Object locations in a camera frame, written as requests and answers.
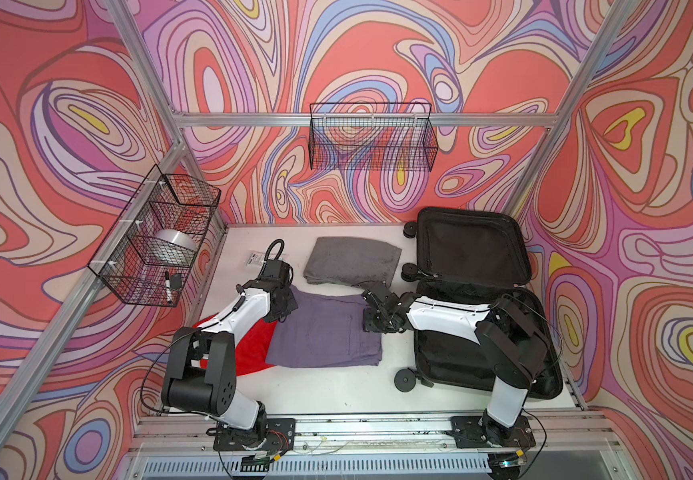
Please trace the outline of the clear plastic packet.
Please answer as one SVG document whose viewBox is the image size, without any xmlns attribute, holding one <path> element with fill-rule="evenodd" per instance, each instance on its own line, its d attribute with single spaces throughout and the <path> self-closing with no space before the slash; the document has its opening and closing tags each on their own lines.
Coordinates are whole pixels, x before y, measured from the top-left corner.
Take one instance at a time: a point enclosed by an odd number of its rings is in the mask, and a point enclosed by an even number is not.
<svg viewBox="0 0 693 480">
<path fill-rule="evenodd" d="M 266 261 L 270 260 L 270 256 L 266 252 L 252 251 L 246 259 L 246 266 L 248 267 L 262 267 Z"/>
</svg>

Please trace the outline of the purple pants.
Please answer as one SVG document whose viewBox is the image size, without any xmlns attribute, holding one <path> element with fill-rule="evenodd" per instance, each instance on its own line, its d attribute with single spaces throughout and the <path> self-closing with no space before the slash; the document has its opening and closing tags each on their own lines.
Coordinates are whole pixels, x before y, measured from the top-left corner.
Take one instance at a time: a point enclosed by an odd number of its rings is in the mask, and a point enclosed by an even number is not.
<svg viewBox="0 0 693 480">
<path fill-rule="evenodd" d="M 276 326 L 266 362 L 286 368 L 376 366 L 381 335 L 363 329 L 359 295 L 325 296 L 292 290 L 298 308 Z"/>
</svg>

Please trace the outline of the grey towel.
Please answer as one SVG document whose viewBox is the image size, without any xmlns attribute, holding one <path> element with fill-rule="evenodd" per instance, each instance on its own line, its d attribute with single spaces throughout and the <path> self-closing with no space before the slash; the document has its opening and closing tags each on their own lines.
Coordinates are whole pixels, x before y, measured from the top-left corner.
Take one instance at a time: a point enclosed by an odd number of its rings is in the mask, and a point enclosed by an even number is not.
<svg viewBox="0 0 693 480">
<path fill-rule="evenodd" d="M 402 250 L 387 242 L 360 237 L 320 237 L 304 267 L 309 284 L 390 287 Z"/>
</svg>

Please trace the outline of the red t-shirt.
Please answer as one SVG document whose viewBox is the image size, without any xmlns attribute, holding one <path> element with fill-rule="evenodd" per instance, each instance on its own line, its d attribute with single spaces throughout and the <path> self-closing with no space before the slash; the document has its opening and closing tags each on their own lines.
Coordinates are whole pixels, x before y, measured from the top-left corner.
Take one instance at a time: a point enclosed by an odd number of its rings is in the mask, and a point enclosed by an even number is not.
<svg viewBox="0 0 693 480">
<path fill-rule="evenodd" d="M 276 331 L 275 323 L 260 320 L 236 345 L 236 375 L 238 377 L 272 368 L 272 364 L 266 362 L 266 357 L 268 357 L 274 331 Z"/>
</svg>

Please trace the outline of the black suitcase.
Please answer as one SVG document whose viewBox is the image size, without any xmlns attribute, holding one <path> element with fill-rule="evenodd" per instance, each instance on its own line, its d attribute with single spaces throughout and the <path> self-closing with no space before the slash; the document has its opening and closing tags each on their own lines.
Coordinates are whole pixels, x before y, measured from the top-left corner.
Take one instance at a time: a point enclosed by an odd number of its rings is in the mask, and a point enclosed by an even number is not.
<svg viewBox="0 0 693 480">
<path fill-rule="evenodd" d="M 416 258 L 402 267 L 403 280 L 433 299 L 502 306 L 512 302 L 549 337 L 540 300 L 526 286 L 531 264 L 520 227 L 512 217 L 486 211 L 426 207 L 403 226 L 415 240 Z M 479 345 L 435 331 L 413 336 L 415 372 L 435 384 L 488 391 L 495 375 Z"/>
</svg>

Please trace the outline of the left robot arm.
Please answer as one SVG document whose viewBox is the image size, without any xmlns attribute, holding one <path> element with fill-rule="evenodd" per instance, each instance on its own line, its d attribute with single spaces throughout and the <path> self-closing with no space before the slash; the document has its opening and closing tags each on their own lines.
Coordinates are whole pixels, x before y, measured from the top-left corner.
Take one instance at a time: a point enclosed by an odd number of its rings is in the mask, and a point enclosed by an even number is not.
<svg viewBox="0 0 693 480">
<path fill-rule="evenodd" d="M 256 428 L 262 404 L 238 391 L 236 347 L 256 323 L 284 320 L 298 308 L 292 277 L 288 262 L 268 260 L 258 277 L 238 286 L 224 310 L 198 328 L 178 330 L 168 354 L 162 405 L 238 430 Z"/>
</svg>

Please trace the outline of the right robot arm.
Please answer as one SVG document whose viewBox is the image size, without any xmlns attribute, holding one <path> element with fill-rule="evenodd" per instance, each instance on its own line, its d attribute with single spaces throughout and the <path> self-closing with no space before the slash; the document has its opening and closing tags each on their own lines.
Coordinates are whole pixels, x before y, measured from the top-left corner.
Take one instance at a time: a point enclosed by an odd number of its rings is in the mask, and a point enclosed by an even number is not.
<svg viewBox="0 0 693 480">
<path fill-rule="evenodd" d="M 363 290 L 361 298 L 367 332 L 432 331 L 477 344 L 495 376 L 482 427 L 512 432 L 551 350 L 547 336 L 512 300 L 469 305 L 413 292 L 398 296 L 383 283 Z"/>
</svg>

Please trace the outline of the white tape roll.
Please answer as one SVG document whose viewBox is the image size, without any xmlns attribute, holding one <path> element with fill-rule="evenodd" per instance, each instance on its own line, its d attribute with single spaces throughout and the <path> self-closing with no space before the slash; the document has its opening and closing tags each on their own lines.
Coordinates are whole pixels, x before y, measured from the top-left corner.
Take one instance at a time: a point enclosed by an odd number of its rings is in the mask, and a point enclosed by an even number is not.
<svg viewBox="0 0 693 480">
<path fill-rule="evenodd" d="M 192 236 L 174 229 L 162 229 L 154 234 L 150 253 L 161 264 L 188 267 L 198 252 Z"/>
</svg>

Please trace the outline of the black marker pen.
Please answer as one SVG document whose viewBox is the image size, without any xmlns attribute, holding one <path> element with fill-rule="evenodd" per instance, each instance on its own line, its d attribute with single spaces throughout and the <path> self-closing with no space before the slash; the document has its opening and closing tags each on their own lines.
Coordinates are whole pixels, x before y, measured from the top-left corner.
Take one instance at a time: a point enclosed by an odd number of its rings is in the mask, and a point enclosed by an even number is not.
<svg viewBox="0 0 693 480">
<path fill-rule="evenodd" d="M 164 291 L 166 292 L 166 304 L 176 304 L 178 295 L 180 295 L 180 290 L 182 290 L 182 274 L 171 274 L 168 271 L 164 272 Z"/>
</svg>

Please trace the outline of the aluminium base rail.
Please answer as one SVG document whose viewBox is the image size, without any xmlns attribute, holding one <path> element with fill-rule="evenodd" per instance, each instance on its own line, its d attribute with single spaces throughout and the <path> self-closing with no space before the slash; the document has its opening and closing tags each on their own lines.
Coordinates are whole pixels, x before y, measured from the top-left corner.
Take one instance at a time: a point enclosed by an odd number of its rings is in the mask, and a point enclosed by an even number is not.
<svg viewBox="0 0 693 480">
<path fill-rule="evenodd" d="M 270 416 L 244 449 L 192 417 L 146 419 L 120 479 L 635 479 L 601 413 L 529 412 L 508 444 L 477 440 L 469 412 Z"/>
</svg>

